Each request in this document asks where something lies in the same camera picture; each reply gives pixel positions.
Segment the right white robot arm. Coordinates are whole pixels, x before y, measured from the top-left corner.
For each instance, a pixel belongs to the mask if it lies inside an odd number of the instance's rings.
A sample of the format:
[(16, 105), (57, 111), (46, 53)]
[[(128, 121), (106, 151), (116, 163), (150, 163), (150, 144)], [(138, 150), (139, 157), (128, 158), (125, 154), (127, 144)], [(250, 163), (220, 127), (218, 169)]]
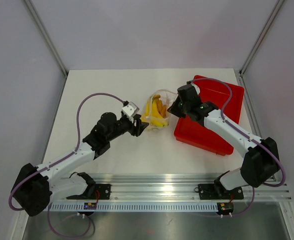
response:
[(263, 139), (247, 133), (214, 103), (203, 102), (198, 86), (191, 81), (178, 88), (177, 98), (168, 112), (179, 118), (189, 117), (213, 131), (242, 156), (241, 167), (227, 171), (214, 180), (213, 190), (219, 199), (229, 197), (233, 190), (242, 186), (257, 188), (281, 170), (278, 147), (272, 138)]

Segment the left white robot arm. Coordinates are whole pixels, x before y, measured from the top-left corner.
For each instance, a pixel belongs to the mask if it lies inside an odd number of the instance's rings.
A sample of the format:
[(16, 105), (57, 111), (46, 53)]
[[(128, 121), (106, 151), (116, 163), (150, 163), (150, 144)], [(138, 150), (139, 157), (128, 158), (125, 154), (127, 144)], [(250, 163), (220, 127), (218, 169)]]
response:
[(96, 182), (85, 172), (64, 178), (76, 168), (103, 155), (111, 141), (129, 133), (139, 137), (149, 126), (136, 114), (130, 120), (125, 114), (117, 119), (112, 112), (104, 113), (90, 133), (82, 140), (76, 150), (53, 163), (33, 166), (24, 165), (13, 185), (10, 198), (15, 199), (20, 210), (34, 217), (52, 202), (61, 199), (94, 200), (98, 197)]

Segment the clear zip top bag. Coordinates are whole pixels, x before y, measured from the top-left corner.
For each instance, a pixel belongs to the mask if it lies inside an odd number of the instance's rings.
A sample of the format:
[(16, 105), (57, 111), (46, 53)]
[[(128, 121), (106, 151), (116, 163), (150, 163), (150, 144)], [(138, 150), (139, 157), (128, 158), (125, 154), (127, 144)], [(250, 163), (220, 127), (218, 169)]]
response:
[(140, 119), (148, 123), (148, 130), (162, 130), (169, 126), (171, 114), (168, 109), (177, 96), (170, 90), (159, 89), (147, 98)]

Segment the yellow banana bunch toy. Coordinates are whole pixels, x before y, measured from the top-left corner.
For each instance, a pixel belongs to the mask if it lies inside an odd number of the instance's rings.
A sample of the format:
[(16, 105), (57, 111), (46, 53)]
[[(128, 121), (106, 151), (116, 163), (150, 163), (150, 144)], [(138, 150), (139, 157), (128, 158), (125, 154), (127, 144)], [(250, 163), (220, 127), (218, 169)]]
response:
[[(167, 120), (167, 105), (162, 101), (161, 97), (160, 94), (154, 94), (149, 97), (142, 112), (141, 120), (148, 122), (152, 127), (164, 128), (169, 124)], [(166, 118), (161, 116), (163, 105), (166, 105)]]

